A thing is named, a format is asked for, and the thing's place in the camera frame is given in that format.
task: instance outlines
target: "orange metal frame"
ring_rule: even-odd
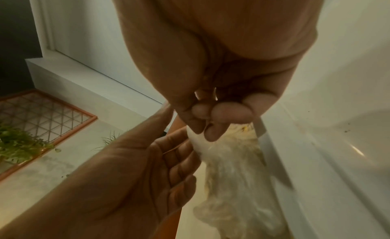
[[[23,96],[23,95],[26,95],[26,94],[30,94],[30,93],[37,93],[37,94],[40,94],[50,100],[53,100],[63,106],[66,106],[66,107],[69,107],[79,113],[82,113],[82,114],[85,114],[87,116],[89,116],[90,118],[81,123],[80,125],[76,126],[75,128],[71,129],[69,132],[66,132],[65,134],[61,135],[59,138],[55,139],[53,141],[53,145],[54,146],[57,146],[58,144],[60,144],[61,142],[63,142],[64,140],[66,140],[67,138],[71,137],[73,134],[77,133],[78,131],[80,131],[81,129],[85,128],[86,126],[90,125],[92,122],[96,121],[97,120],[97,116],[87,112],[87,111],[84,111],[74,105],[71,105],[65,101],[62,101],[56,97],[53,97],[51,96],[50,94],[47,94],[47,93],[44,93],[42,91],[39,91],[37,89],[34,89],[34,90],[30,90],[30,91],[26,91],[26,92],[21,92],[21,93],[18,93],[18,94],[14,94],[14,95],[11,95],[11,96],[7,96],[7,97],[3,97],[3,98],[0,98],[0,101],[5,101],[5,100],[8,100],[8,99],[11,99],[11,98],[16,98],[16,97],[19,97],[19,96]],[[48,151],[50,151],[51,149],[46,149],[44,151],[42,151],[39,155],[33,157],[31,160],[29,161],[26,161],[26,162],[23,162],[23,163],[20,163],[20,164],[15,164],[13,167],[9,168],[8,170],[6,170],[4,173],[1,173],[0,174],[0,181],[4,180],[6,177],[10,176],[11,174],[15,173],[17,170],[23,168],[24,166],[28,165],[29,163],[33,162],[35,159],[38,159],[39,157],[43,156],[45,153],[47,153]]]

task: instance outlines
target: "orange wire rack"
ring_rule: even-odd
[[[97,116],[38,90],[0,99],[0,122],[54,146],[83,129]],[[22,163],[0,161],[0,180],[45,154]]]

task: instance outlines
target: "person's left hand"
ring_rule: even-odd
[[[152,236],[192,198],[201,163],[185,128],[159,138],[172,115],[164,106],[80,166],[13,222],[15,238]]]

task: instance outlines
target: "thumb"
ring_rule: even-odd
[[[168,102],[165,102],[153,116],[123,134],[118,140],[126,141],[135,148],[147,148],[163,134],[172,117],[173,109]]]

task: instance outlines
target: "person's right hand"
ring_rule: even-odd
[[[316,39],[323,3],[113,1],[141,73],[194,132],[210,122],[209,141],[230,123],[252,122],[280,98]]]

